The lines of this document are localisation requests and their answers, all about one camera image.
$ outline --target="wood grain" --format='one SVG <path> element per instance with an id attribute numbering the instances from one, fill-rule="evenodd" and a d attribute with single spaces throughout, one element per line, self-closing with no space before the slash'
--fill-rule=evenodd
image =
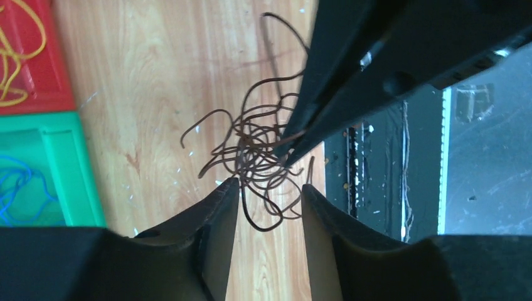
<path id="1" fill-rule="evenodd" d="M 260 13 L 283 16 L 307 39 L 314 15 L 314 3 L 305 0 L 55 0 L 53 6 L 105 217 L 128 236 L 188 208 L 227 177 L 216 167 L 197 178 L 225 133 L 223 116 L 193 130 L 186 149 L 179 137 L 215 108 L 236 116 L 247 88 L 272 76 Z M 296 39 L 281 25 L 269 30 L 280 75 L 299 71 L 306 56 Z M 295 92 L 298 85 L 282 87 Z M 250 105 L 274 102 L 270 85 L 254 92 Z M 312 155 L 314 185 L 323 191 L 322 146 Z M 282 204 L 296 196 L 289 183 L 274 194 Z M 257 223 L 275 221 L 258 198 L 250 204 Z M 240 210 L 227 300 L 310 299 L 301 221 L 259 233 Z"/>

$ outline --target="wooden table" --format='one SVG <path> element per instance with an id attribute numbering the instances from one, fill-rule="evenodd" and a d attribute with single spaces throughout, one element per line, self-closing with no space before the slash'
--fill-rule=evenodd
<path id="1" fill-rule="evenodd" d="M 215 116 L 179 145 L 183 131 L 215 108 L 238 115 L 242 97 L 272 72 L 259 16 L 283 16 L 307 40 L 314 3 L 305 0 L 55 0 L 56 23 L 82 117 L 107 223 L 134 236 L 205 197 L 227 177 L 216 167 L 198 179 L 228 124 Z M 305 54 L 281 25 L 269 26 L 280 75 L 299 71 Z M 299 81 L 284 83 L 297 91 Z M 252 104 L 274 103 L 272 86 Z M 320 145 L 314 185 L 324 191 Z M 296 167 L 305 166 L 308 157 Z M 286 183 L 275 200 L 297 191 Z M 251 214 L 275 219 L 258 198 Z M 310 300 L 301 221 L 270 233 L 239 212 L 227 300 Z"/>

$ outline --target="red bin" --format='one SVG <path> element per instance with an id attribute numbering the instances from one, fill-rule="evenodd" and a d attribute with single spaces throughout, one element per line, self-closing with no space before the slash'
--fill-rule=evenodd
<path id="1" fill-rule="evenodd" d="M 51 12 L 51 0 L 0 0 L 0 115 L 35 114 L 76 110 L 67 68 Z M 41 31 L 27 8 L 35 12 L 44 26 L 44 48 L 32 58 L 21 59 L 39 49 L 43 42 Z M 8 55 L 1 55 L 12 49 Z M 20 71 L 7 87 L 6 79 L 14 75 L 20 62 Z M 27 93 L 23 101 L 21 91 Z"/>

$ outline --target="red plastic tray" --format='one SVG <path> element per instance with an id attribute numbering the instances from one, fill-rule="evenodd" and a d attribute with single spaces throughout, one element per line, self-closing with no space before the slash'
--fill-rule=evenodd
<path id="1" fill-rule="evenodd" d="M 45 26 L 46 46 L 36 57 L 22 61 L 22 69 L 11 87 L 28 92 L 28 98 L 17 105 L 0 106 L 0 115 L 34 114 L 76 110 L 68 73 L 61 55 L 56 28 L 51 12 L 51 0 L 24 0 L 39 16 Z M 17 53 L 30 53 L 41 44 L 42 37 L 31 17 L 12 0 L 0 0 L 0 26 Z M 8 58 L 10 76 L 16 68 Z M 0 79 L 3 77 L 0 57 Z M 9 93 L 5 100 L 15 99 Z"/>

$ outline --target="green plastic container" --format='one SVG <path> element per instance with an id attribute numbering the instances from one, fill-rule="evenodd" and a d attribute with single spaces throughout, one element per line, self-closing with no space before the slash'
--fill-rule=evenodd
<path id="1" fill-rule="evenodd" d="M 48 192 L 58 200 L 49 202 L 31 224 L 15 226 L 106 226 L 77 112 L 0 117 L 0 156 L 40 171 Z M 0 168 L 13 166 L 18 165 L 0 159 Z M 32 179 L 8 210 L 11 216 L 27 220 L 47 199 L 42 180 Z M 7 225 L 3 219 L 1 225 Z"/>

